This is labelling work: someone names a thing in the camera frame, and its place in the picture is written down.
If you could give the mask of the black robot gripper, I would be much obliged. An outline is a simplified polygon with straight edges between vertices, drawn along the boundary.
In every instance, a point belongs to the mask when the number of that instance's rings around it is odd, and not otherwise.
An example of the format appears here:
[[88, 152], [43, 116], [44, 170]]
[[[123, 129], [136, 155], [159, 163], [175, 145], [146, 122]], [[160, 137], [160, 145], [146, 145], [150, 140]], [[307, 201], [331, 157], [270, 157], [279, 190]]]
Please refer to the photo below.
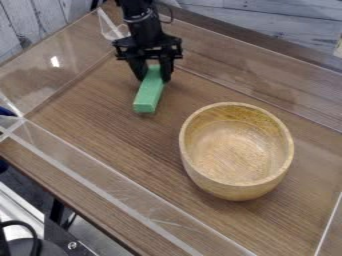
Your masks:
[[159, 59], [163, 82], [171, 80], [172, 60], [183, 58], [182, 39], [163, 31], [154, 0], [116, 0], [130, 35], [115, 39], [119, 60], [127, 60], [139, 81], [148, 71], [147, 59]]

